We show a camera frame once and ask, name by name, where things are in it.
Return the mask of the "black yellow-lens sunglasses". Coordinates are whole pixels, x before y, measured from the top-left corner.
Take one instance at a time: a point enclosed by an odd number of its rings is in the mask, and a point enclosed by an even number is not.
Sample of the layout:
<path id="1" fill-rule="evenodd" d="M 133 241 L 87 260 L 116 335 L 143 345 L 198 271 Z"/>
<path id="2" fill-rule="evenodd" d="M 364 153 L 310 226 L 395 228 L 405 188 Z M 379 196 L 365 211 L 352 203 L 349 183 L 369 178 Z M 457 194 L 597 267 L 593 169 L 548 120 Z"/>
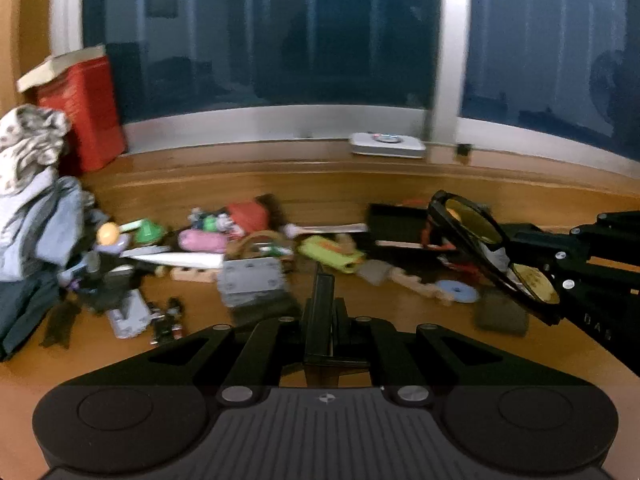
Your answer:
<path id="1" fill-rule="evenodd" d="M 472 200 L 440 190 L 432 196 L 427 211 L 440 236 L 464 252 L 480 273 L 516 304 L 550 326 L 564 318 L 549 273 L 518 262 L 510 237 L 486 210 Z"/>

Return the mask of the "black plastic tray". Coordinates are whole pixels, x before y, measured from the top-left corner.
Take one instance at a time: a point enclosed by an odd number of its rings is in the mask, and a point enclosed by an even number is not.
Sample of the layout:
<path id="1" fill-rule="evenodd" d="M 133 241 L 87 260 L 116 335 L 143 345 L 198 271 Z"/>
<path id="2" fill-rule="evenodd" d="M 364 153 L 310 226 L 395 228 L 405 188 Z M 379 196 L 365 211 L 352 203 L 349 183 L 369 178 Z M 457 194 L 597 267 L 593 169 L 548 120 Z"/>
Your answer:
<path id="1" fill-rule="evenodd" d="M 364 361 L 352 340 L 354 323 L 345 300 L 334 292 L 335 275 L 317 262 L 303 314 L 303 370 L 309 388 L 337 388 L 342 376 L 364 371 Z"/>

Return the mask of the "grey plastic block toy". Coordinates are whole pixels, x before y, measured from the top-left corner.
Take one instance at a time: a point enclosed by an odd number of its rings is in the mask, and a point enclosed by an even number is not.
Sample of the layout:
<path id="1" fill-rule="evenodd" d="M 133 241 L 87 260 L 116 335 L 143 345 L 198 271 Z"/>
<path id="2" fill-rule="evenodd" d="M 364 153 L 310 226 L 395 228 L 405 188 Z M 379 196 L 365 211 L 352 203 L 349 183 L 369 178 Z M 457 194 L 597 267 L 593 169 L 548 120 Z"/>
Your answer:
<path id="1" fill-rule="evenodd" d="M 280 263 L 273 257 L 226 260 L 217 275 L 221 300 L 229 308 L 238 308 L 279 292 L 288 291 Z"/>

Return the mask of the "yellow green toy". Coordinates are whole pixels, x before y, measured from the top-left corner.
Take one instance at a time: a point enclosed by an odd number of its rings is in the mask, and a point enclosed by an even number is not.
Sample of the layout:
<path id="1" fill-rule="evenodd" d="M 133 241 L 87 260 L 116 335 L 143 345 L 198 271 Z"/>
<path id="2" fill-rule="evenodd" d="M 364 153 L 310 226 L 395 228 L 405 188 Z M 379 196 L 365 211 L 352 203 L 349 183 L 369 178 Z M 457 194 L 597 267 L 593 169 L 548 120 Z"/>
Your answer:
<path id="1" fill-rule="evenodd" d="M 355 273 L 366 258 L 363 252 L 357 249 L 345 252 L 340 244 L 320 235 L 303 240 L 298 246 L 298 252 L 315 262 L 346 274 Z"/>

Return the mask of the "blue disc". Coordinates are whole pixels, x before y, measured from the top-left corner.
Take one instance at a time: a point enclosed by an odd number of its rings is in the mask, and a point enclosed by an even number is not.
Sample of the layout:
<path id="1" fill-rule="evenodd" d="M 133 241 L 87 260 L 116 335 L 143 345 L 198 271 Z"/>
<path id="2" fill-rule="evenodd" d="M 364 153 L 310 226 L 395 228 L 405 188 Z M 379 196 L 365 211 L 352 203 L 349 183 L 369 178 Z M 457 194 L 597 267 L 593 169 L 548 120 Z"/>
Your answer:
<path id="1" fill-rule="evenodd" d="M 459 281 L 439 280 L 435 285 L 448 298 L 460 304 L 475 304 L 480 299 L 480 293 L 474 287 Z"/>

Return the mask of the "small black toy car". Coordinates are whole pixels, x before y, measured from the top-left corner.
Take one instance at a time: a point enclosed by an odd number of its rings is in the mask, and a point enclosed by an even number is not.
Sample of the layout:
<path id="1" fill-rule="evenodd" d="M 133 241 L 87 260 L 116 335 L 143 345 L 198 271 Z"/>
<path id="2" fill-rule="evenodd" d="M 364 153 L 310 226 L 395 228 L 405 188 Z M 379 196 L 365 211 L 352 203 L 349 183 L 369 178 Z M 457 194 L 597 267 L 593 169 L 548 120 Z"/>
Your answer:
<path id="1" fill-rule="evenodd" d="M 183 337 L 184 304 L 178 297 L 170 297 L 164 308 L 150 302 L 149 309 L 153 347 L 168 344 Z"/>

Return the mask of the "black box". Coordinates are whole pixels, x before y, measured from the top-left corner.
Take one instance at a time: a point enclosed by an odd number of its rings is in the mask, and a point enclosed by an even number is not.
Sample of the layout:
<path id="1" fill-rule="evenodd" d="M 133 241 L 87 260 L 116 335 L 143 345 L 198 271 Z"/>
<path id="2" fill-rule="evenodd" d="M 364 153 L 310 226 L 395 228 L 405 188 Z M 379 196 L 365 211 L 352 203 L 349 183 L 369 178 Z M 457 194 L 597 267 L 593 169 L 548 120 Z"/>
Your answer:
<path id="1" fill-rule="evenodd" d="M 428 212 L 422 208 L 370 204 L 366 214 L 370 254 L 386 249 L 426 249 Z"/>

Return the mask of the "red toy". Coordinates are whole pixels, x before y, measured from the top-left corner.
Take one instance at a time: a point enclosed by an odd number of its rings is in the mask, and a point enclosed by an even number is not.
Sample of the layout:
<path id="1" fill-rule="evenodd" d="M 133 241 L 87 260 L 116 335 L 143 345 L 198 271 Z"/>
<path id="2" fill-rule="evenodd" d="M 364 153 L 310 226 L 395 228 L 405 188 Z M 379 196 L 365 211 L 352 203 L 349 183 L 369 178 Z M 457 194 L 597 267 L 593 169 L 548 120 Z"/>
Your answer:
<path id="1" fill-rule="evenodd" d="M 231 203 L 227 210 L 232 222 L 241 230 L 242 235 L 269 229 L 269 211 L 256 200 Z"/>

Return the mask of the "pink plush toy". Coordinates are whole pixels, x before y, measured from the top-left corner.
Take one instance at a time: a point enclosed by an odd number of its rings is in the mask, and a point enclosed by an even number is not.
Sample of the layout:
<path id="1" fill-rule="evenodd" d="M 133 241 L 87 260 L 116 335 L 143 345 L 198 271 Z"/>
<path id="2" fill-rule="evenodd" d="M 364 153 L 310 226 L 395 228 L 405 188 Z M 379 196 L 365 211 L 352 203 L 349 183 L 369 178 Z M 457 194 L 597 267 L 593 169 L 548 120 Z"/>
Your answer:
<path id="1" fill-rule="evenodd" d="M 178 245 L 185 252 L 224 254 L 227 249 L 228 238 L 224 234 L 217 232 L 187 229 L 178 234 Z"/>

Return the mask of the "white long strip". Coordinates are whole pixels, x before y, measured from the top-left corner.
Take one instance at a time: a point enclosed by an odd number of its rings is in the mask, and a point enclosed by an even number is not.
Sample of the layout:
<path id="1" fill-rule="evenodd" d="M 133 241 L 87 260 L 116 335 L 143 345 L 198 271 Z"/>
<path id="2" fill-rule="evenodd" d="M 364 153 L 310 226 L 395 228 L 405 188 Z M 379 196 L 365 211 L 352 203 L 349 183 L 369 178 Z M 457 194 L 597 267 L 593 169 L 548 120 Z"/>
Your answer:
<path id="1" fill-rule="evenodd" d="M 142 254 L 141 252 L 127 250 L 122 253 L 122 258 L 152 263 L 157 266 L 198 270 L 217 270 L 224 263 L 223 255 L 210 254 L 209 252 L 156 252 L 155 254 Z"/>

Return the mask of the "grey flat brick plate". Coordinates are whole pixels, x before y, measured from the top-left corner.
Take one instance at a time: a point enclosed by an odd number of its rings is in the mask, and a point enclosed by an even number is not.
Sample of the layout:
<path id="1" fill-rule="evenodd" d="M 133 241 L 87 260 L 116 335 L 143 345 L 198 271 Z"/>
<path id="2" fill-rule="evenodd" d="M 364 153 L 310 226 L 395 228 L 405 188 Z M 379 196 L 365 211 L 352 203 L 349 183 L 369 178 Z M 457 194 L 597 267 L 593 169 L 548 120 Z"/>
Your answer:
<path id="1" fill-rule="evenodd" d="M 117 339 L 130 339 L 141 335 L 151 323 L 151 310 L 139 289 L 127 292 L 117 309 L 106 312 Z"/>

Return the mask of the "green cone toy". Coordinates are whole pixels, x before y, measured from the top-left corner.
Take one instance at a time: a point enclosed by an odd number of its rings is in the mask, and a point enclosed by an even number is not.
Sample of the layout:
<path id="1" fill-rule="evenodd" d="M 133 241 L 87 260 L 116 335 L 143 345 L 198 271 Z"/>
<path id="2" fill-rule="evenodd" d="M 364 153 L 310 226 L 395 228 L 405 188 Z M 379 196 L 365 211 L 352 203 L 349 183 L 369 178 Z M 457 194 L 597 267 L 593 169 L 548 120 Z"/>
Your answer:
<path id="1" fill-rule="evenodd" d="M 142 219 L 134 233 L 134 242 L 140 246 L 157 244 L 166 233 L 166 229 L 160 224 L 149 219 Z"/>

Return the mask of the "white box on sill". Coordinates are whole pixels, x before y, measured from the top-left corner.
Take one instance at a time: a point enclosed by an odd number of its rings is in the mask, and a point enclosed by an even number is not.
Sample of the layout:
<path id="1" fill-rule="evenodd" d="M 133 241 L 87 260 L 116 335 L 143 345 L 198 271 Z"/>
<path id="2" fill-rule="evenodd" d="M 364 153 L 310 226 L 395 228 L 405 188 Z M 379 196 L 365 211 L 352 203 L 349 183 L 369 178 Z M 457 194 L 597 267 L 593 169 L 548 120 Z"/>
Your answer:
<path id="1" fill-rule="evenodd" d="M 356 132 L 349 137 L 352 154 L 363 156 L 421 159 L 425 144 L 414 136 L 393 133 Z"/>

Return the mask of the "orange ball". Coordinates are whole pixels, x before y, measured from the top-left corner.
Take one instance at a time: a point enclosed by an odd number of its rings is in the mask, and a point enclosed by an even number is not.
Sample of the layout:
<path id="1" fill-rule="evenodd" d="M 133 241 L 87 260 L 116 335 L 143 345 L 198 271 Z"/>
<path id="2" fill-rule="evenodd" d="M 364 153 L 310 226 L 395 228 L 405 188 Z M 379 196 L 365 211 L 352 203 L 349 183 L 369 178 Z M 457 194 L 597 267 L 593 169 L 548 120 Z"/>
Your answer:
<path id="1" fill-rule="evenodd" d="M 96 231 L 96 242 L 101 246 L 112 246 L 118 242 L 120 227 L 115 222 L 106 222 Z"/>

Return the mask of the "pile of clothes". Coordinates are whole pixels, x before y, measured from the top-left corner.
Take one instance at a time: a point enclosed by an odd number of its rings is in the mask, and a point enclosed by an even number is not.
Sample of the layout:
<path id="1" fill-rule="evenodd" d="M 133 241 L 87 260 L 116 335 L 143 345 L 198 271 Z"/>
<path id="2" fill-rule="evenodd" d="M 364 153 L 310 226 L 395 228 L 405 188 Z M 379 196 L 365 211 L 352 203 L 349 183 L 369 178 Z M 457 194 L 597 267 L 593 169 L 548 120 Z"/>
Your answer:
<path id="1" fill-rule="evenodd" d="M 58 174 L 70 120 L 30 104 L 1 118 L 1 359 L 26 344 L 61 300 L 58 272 L 85 234 L 93 202 Z"/>

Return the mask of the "red box with white lid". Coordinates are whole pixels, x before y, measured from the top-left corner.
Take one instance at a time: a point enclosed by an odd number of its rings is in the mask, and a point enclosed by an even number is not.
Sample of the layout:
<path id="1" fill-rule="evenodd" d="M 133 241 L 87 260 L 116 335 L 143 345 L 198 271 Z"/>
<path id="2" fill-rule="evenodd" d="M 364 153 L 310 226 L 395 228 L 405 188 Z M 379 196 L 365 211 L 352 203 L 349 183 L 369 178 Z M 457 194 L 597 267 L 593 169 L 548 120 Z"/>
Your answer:
<path id="1" fill-rule="evenodd" d="M 40 106 L 66 114 L 78 170 L 100 170 L 125 153 L 111 63 L 102 44 L 50 56 L 17 79 L 16 88 L 34 92 Z"/>

